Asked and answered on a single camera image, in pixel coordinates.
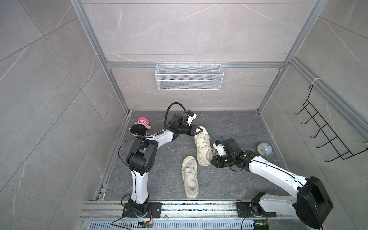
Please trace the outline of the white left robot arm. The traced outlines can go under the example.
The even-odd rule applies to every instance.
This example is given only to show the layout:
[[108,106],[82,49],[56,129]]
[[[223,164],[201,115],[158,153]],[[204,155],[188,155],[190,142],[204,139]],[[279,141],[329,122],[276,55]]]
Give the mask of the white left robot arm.
[[196,117],[197,114],[192,111],[187,111],[185,116],[174,114],[163,130],[150,136],[143,135],[143,131],[150,129],[149,125],[137,123],[133,126],[136,132],[133,135],[136,138],[126,158],[133,178],[133,192],[129,199],[131,205],[140,208],[148,204],[148,175],[154,165],[157,149],[174,141],[181,134],[195,136],[203,131],[192,124]]

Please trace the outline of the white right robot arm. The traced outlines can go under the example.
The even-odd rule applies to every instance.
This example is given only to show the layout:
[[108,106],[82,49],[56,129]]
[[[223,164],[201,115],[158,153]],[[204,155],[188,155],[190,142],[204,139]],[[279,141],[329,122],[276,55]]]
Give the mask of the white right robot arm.
[[288,193],[287,196],[258,193],[249,203],[242,203],[241,210],[245,216],[285,214],[299,218],[313,229],[320,229],[334,207],[321,180],[293,174],[253,151],[237,149],[232,152],[227,149],[226,155],[214,156],[211,164],[216,168],[237,166],[267,179]]

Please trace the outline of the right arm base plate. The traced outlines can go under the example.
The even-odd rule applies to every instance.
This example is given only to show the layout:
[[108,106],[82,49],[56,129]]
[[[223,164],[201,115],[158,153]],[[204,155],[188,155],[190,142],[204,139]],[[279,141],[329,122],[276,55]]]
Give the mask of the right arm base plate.
[[240,218],[275,218],[277,215],[275,212],[266,212],[260,206],[260,199],[265,192],[258,193],[251,201],[241,201],[237,200],[235,202],[236,210],[238,213],[238,217]]

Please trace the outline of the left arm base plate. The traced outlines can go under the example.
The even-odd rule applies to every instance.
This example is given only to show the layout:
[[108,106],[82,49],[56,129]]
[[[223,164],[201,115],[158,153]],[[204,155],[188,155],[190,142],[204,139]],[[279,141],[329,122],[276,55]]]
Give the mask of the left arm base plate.
[[126,203],[123,208],[123,217],[129,218],[159,218],[162,212],[162,203],[149,202],[145,204]]

